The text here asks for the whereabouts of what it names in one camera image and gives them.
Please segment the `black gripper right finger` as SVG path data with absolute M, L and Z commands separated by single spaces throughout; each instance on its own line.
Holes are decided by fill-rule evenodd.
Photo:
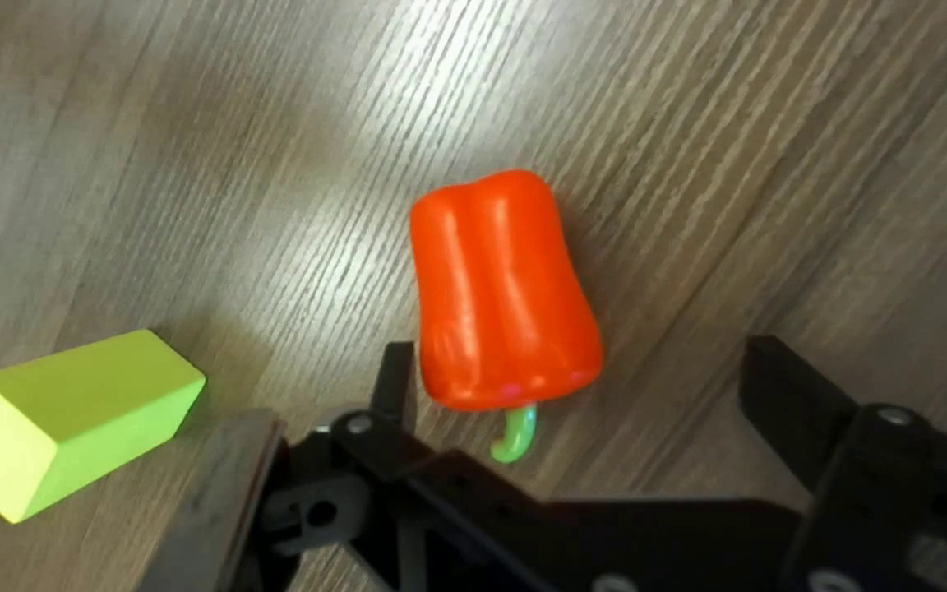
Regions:
M 740 361 L 740 411 L 811 488 L 857 403 L 784 338 L 754 335 Z

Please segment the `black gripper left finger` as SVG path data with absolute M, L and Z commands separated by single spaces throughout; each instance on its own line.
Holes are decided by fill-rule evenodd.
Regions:
M 371 389 L 371 414 L 385 425 L 415 427 L 415 344 L 388 340 Z

